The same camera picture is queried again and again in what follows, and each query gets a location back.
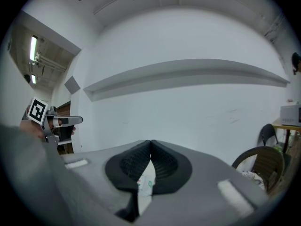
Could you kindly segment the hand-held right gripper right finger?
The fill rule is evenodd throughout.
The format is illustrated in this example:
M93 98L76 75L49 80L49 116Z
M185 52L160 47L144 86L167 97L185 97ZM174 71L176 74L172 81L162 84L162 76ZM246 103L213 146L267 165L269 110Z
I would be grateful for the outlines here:
M157 140L150 142L150 154L156 175L153 195L175 193L190 179L192 165L186 156Z

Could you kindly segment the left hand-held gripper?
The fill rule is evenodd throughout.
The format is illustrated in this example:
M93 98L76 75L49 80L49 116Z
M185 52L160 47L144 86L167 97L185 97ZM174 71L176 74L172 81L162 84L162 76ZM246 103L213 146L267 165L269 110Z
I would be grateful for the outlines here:
M72 127L83 122L81 116L58 115L54 106L34 97L25 110L22 132L51 145L65 145L72 142Z

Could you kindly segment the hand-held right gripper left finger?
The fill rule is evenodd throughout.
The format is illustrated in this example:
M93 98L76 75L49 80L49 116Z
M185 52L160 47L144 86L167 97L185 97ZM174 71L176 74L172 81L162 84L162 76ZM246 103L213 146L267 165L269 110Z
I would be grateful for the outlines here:
M137 181L150 162L150 154L151 142L146 140L111 157L105 165L105 174L113 186L130 195L126 207L116 213L129 222L139 217Z

